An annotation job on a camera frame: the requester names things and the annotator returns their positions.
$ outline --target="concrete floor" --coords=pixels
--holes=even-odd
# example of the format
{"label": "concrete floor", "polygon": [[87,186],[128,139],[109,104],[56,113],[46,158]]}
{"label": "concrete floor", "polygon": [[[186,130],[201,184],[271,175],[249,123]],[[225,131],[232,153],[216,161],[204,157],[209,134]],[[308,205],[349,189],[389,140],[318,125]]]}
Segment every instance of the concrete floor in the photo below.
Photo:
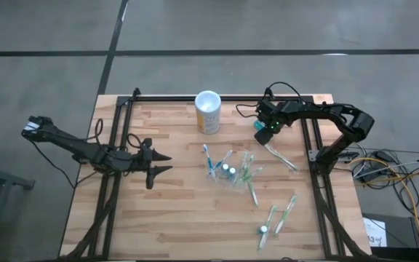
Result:
{"label": "concrete floor", "polygon": [[[0,0],[0,51],[107,50],[120,0]],[[118,49],[419,48],[419,1],[134,0]],[[0,260],[54,258],[72,190],[20,136],[30,115],[87,134],[105,57],[0,57],[0,169],[35,179],[15,189],[0,225]],[[371,114],[362,144],[419,151],[419,55],[117,57],[106,94],[260,93],[287,81]],[[276,92],[289,92],[277,87]],[[75,179],[70,154],[40,145]],[[403,161],[417,154],[400,154]],[[415,179],[419,189],[419,178]],[[394,192],[358,188],[363,212],[410,216]]]}

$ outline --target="paper cup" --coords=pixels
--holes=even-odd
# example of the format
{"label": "paper cup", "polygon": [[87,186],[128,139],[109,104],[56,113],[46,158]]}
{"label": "paper cup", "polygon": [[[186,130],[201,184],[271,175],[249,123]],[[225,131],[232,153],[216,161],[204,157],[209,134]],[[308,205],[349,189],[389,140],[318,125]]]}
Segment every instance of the paper cup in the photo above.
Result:
{"label": "paper cup", "polygon": [[214,134],[219,130],[221,97],[213,91],[200,92],[195,98],[198,129],[204,134]]}

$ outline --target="wooden tabletop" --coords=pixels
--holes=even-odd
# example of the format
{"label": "wooden tabletop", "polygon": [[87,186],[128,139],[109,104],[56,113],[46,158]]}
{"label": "wooden tabletop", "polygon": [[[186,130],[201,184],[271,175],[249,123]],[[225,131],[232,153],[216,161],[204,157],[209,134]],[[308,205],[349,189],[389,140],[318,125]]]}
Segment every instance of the wooden tabletop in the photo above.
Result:
{"label": "wooden tabletop", "polygon": [[[313,96],[315,103],[332,102],[331,95]],[[102,143],[108,142],[116,97],[101,95],[97,99],[90,135],[93,135],[96,120],[104,119]],[[144,173],[122,178],[110,259],[324,258],[300,121],[291,128],[285,127],[270,142],[300,168],[300,172],[294,174],[257,143],[253,138],[255,119],[242,118],[235,104],[224,102],[219,132],[204,135],[197,130],[193,103],[134,103],[129,132],[142,139],[153,138],[154,148],[172,157],[168,162],[153,165],[173,165],[174,168],[156,177],[152,190],[145,189]],[[250,109],[246,108],[244,113],[252,113]],[[332,122],[319,121],[319,124],[324,144],[331,144],[340,133]],[[314,138],[312,128],[309,130]],[[235,152],[233,161],[243,150],[255,155],[253,169],[263,167],[253,178],[258,208],[253,205],[248,190],[234,190],[207,179],[204,143],[215,161],[222,159],[230,149]],[[92,167],[83,166],[79,179],[91,172]],[[350,173],[334,171],[331,180],[340,222],[360,248],[371,253]],[[61,254],[69,253],[91,226],[100,181],[100,175],[95,175],[76,189]],[[264,249],[258,251],[257,228],[265,223],[272,205],[278,207],[272,220],[277,223],[293,194],[298,195],[298,200],[279,237],[271,232]],[[328,232],[334,246],[331,226]],[[102,245],[100,237],[98,250]]]}

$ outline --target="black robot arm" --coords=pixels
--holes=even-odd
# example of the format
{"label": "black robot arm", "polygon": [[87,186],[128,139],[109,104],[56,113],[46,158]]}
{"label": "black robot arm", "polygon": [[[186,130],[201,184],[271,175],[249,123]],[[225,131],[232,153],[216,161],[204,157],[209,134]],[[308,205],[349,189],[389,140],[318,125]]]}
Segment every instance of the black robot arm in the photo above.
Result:
{"label": "black robot arm", "polygon": [[322,148],[316,155],[315,169],[329,174],[338,160],[338,155],[353,142],[364,140],[375,123],[365,112],[348,104],[316,105],[303,101],[287,101],[274,105],[268,98],[262,99],[256,108],[258,120],[265,127],[255,134],[256,140],[265,145],[284,125],[291,126],[297,119],[329,119],[342,135],[331,145]]}
{"label": "black robot arm", "polygon": [[170,160],[151,148],[151,138],[146,138],[136,146],[138,151],[131,154],[118,151],[108,145],[88,143],[85,139],[77,138],[58,129],[49,117],[31,116],[22,130],[22,136],[31,142],[50,142],[70,151],[72,158],[79,164],[90,163],[93,168],[102,173],[112,172],[146,172],[146,188],[152,189],[154,178],[161,172],[172,167],[151,167],[151,161]]}

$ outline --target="cable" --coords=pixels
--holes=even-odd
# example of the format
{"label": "cable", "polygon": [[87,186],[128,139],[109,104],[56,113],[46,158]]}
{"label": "cable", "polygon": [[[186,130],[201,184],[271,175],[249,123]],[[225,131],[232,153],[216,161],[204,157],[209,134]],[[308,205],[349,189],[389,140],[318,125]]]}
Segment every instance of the cable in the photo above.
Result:
{"label": "cable", "polygon": [[[363,148],[363,146],[362,145],[360,145],[359,143],[355,143],[358,147],[360,147],[360,149],[362,150],[362,153],[363,153],[363,156],[364,157],[367,157],[367,155],[368,155],[368,153],[367,153],[367,151],[366,150],[364,150],[364,148]],[[364,160],[363,162],[362,162],[362,167],[360,167],[360,169],[355,173],[355,174],[353,174],[352,173],[352,176],[355,178],[356,177],[356,175],[358,175],[362,170],[363,170],[363,168],[364,168],[364,166],[366,165],[366,160]]]}
{"label": "cable", "polygon": [[419,170],[419,168],[415,168],[414,170],[410,171],[410,174],[413,173],[416,170]]}
{"label": "cable", "polygon": [[398,180],[397,182],[400,182],[400,181],[402,181],[402,180],[404,180],[404,179],[410,179],[410,178],[413,178],[413,177],[414,177],[414,176],[416,176],[416,175],[419,175],[419,174],[410,174],[410,175],[408,175],[407,177],[403,177],[403,178],[379,178],[379,179],[374,179],[374,180],[371,180],[371,181],[369,181],[369,182],[357,183],[357,184],[355,184],[355,186],[365,186],[365,185],[367,185],[367,184],[373,184],[373,183],[375,183],[375,182],[379,182],[379,181],[392,181],[392,180]]}
{"label": "cable", "polygon": [[[356,148],[359,149],[358,147],[355,146],[349,146],[349,148]],[[374,150],[374,151],[382,151],[381,148],[365,148],[367,150]],[[393,151],[393,152],[400,152],[400,153],[410,153],[410,154],[419,154],[419,151],[405,151],[405,150],[397,150],[397,149],[386,149],[388,151]]]}
{"label": "cable", "polygon": [[[393,175],[395,175],[396,177],[398,177],[398,178],[401,178],[401,180],[399,181],[400,183],[402,183],[402,185],[404,186],[404,188],[405,188],[405,190],[407,191],[407,193],[408,193],[408,197],[410,198],[410,201],[412,202],[412,210],[414,211],[414,212],[411,212],[410,210],[409,210],[409,208],[407,208],[407,206],[405,205],[404,207],[407,209],[407,210],[409,210],[414,216],[415,216],[415,220],[416,220],[416,223],[417,223],[417,227],[418,227],[418,231],[419,231],[419,217],[418,217],[418,211],[417,211],[417,209],[416,209],[416,203],[415,203],[415,200],[413,199],[413,195],[412,195],[412,193],[410,192],[410,190],[408,189],[408,187],[407,187],[407,184],[404,182],[404,180],[406,179],[406,177],[407,176],[405,176],[405,177],[401,177],[399,174],[397,174],[396,172],[395,172],[395,170],[394,170],[394,167],[403,167],[403,166],[405,166],[406,164],[408,164],[408,163],[406,163],[406,164],[398,164],[398,165],[395,165],[395,166],[393,166],[393,167],[389,167],[389,165],[388,165],[388,163],[386,163],[386,162],[384,162],[384,161],[381,161],[381,160],[379,160],[379,159],[375,159],[375,158],[369,158],[369,157],[366,157],[366,158],[361,158],[361,159],[364,159],[364,160],[370,160],[370,161],[374,161],[374,162],[378,162],[378,163],[381,163],[381,164],[384,164],[385,166],[387,166],[387,168],[385,168],[385,169],[380,169],[380,170],[390,170],[391,171],[391,173],[393,174]],[[361,159],[354,159],[354,160],[352,160],[351,161],[351,164],[353,163],[353,162],[356,162],[356,161],[359,161],[359,160],[361,160]],[[403,199],[402,199],[402,196],[401,195],[399,195],[399,199],[401,200],[401,201],[403,201]]]}
{"label": "cable", "polygon": [[252,117],[252,116],[257,116],[257,115],[255,115],[255,114],[251,114],[251,115],[249,115],[249,116],[245,116],[245,115],[244,115],[244,114],[242,114],[242,113],[241,113],[241,111],[239,110],[239,106],[256,107],[256,106],[258,106],[258,104],[256,104],[256,105],[244,105],[244,104],[237,104],[237,105],[236,105],[236,110],[237,110],[237,112],[239,112],[239,114],[240,114],[242,117],[244,117],[244,118],[249,118],[249,117]]}
{"label": "cable", "polygon": [[103,153],[105,153],[105,154],[107,154],[108,156],[110,156],[110,157],[112,157],[112,158],[114,158],[114,159],[118,159],[118,160],[123,160],[123,161],[130,161],[130,160],[132,160],[133,159],[133,156],[131,155],[128,159],[123,159],[123,158],[121,158],[121,157],[117,157],[117,156],[114,156],[113,154],[110,154],[109,152],[107,152],[104,148],[103,148],[103,146],[101,145],[101,143],[100,143],[100,139],[98,138],[98,135],[100,135],[99,133],[98,133],[98,123],[99,122],[96,122],[96,125],[95,125],[95,140],[96,140],[96,144],[98,145],[98,148],[99,149],[101,149],[101,151],[103,152]]}
{"label": "cable", "polygon": [[[132,142],[130,142],[129,137],[133,137],[133,138],[135,138],[135,139],[137,140],[137,142],[138,142],[138,146],[133,145],[133,144],[132,144]],[[142,141],[138,138],[138,136],[136,136],[136,135],[134,135],[134,134],[132,134],[132,133],[130,133],[130,134],[128,134],[128,135],[127,135],[127,142],[128,142],[128,144],[129,144],[131,147],[133,147],[133,148],[140,149],[140,147],[142,146]]]}
{"label": "cable", "polygon": [[357,179],[357,178],[362,178],[362,177],[364,177],[365,175],[371,175],[371,174],[374,174],[374,173],[376,173],[376,172],[380,172],[380,171],[383,171],[383,170],[389,170],[389,169],[391,169],[391,168],[395,168],[395,167],[402,167],[402,166],[409,165],[409,164],[419,164],[419,162],[408,162],[408,163],[404,163],[404,164],[397,164],[397,165],[394,165],[394,166],[391,166],[391,167],[387,166],[387,167],[384,167],[384,168],[380,168],[380,169],[378,169],[378,170],[373,170],[373,171],[366,172],[365,174],[357,175],[357,176],[356,176],[356,177],[354,177],[354,178],[355,178],[355,179]]}
{"label": "cable", "polygon": [[72,184],[71,180],[69,179],[69,177],[67,176],[67,174],[64,172],[64,170],[60,169],[53,162],[51,162],[51,160],[49,160],[48,156],[46,156],[45,154],[43,154],[43,152],[41,152],[40,148],[33,141],[30,140],[30,143],[32,143],[32,145],[35,146],[36,150],[41,154],[41,156],[44,157],[55,169],[61,171],[61,173],[65,176],[65,179],[67,179],[67,181],[71,185],[71,188],[72,189],[75,189],[75,186]]}
{"label": "cable", "polygon": [[288,83],[286,83],[286,82],[282,82],[282,81],[277,81],[277,82],[274,82],[273,84],[270,84],[269,85],[269,89],[271,89],[273,86],[275,86],[276,84],[283,84],[283,85],[287,85],[288,87],[290,87],[290,89],[293,91],[293,92],[295,92],[295,94],[297,94],[298,95],[298,98],[300,99],[300,100],[302,100],[302,102],[303,103],[305,103],[305,104],[307,104],[307,103],[310,103],[310,104],[314,104],[314,103],[311,103],[311,102],[306,102],[303,98],[302,98],[302,96],[300,95],[300,93],[293,87],[293,86],[291,86],[290,84],[288,84]]}
{"label": "cable", "polygon": [[88,176],[86,176],[86,177],[84,177],[84,178],[82,178],[81,180],[79,180],[77,183],[76,183],[76,187],[80,184],[80,183],[82,183],[84,180],[86,180],[86,179],[88,179],[88,178],[91,178],[94,174],[96,174],[96,173],[98,173],[98,171],[94,171],[93,173],[91,173],[91,174],[89,174]]}

